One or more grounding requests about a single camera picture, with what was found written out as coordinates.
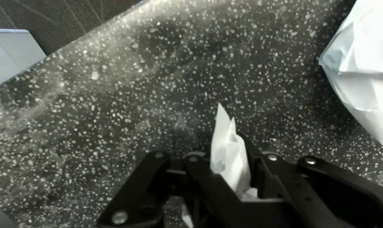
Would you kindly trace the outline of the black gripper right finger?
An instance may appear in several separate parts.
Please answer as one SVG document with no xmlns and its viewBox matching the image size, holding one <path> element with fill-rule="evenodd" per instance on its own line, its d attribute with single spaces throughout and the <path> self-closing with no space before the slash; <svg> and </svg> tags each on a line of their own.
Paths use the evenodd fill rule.
<svg viewBox="0 0 383 228">
<path fill-rule="evenodd" d="M 383 228 L 383 186 L 314 156 L 288 162 L 247 144 L 258 200 L 243 228 Z"/>
</svg>

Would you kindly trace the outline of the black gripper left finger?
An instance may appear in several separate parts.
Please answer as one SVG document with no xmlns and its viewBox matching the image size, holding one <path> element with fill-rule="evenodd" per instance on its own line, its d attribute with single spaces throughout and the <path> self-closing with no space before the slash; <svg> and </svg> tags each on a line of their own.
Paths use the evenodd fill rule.
<svg viewBox="0 0 383 228">
<path fill-rule="evenodd" d="M 100 213 L 98 228 L 165 228 L 165 205 L 181 198 L 192 228 L 224 228 L 202 191 L 191 179 L 186 163 L 210 167 L 201 152 L 175 158 L 163 151 L 147 155 Z"/>
</svg>

